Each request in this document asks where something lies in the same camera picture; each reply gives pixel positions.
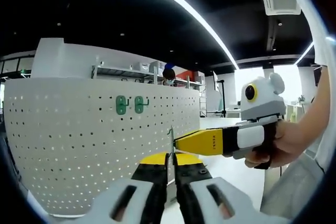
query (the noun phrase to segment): dark hair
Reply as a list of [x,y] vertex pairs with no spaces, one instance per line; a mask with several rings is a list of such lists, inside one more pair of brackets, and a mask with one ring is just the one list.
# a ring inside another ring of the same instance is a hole
[[167,80],[174,80],[175,79],[175,71],[173,69],[164,69],[162,73],[163,77]]

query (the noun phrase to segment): white robot head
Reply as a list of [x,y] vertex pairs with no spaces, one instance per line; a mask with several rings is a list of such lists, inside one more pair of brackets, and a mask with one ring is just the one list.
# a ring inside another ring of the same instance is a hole
[[258,120],[271,115],[284,115],[286,106],[279,96],[285,90],[281,76],[272,73],[269,79],[258,77],[242,88],[240,109],[242,120]]

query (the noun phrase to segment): white pegboard wall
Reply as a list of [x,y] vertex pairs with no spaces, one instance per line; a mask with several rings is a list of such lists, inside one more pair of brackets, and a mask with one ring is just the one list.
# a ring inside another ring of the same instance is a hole
[[[130,99],[125,115],[115,111],[118,95]],[[150,101],[142,114],[134,110],[137,95]],[[175,137],[199,129],[198,96],[97,79],[7,82],[6,130],[23,184],[50,214],[84,214],[111,181],[131,177],[142,158],[170,151],[171,125]]]

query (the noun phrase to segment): green pegboard hook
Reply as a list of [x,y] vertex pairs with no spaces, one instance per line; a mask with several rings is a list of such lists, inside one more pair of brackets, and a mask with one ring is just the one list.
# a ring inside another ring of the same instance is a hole
[[147,99],[147,103],[143,103],[143,98],[141,96],[137,96],[134,99],[135,104],[135,112],[137,114],[141,114],[143,112],[143,107],[149,105],[149,99]]
[[118,115],[125,115],[127,106],[129,105],[130,105],[130,100],[127,99],[127,103],[126,103],[126,98],[123,95],[119,95],[115,99],[115,107],[117,108],[116,111]]

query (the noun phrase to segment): black stand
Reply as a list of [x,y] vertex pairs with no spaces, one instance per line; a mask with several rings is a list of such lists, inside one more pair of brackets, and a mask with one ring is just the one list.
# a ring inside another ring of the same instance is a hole
[[226,116],[226,110],[225,110],[225,96],[224,96],[224,80],[217,81],[217,83],[222,84],[222,95],[223,95],[223,110],[222,110],[222,115],[223,117]]

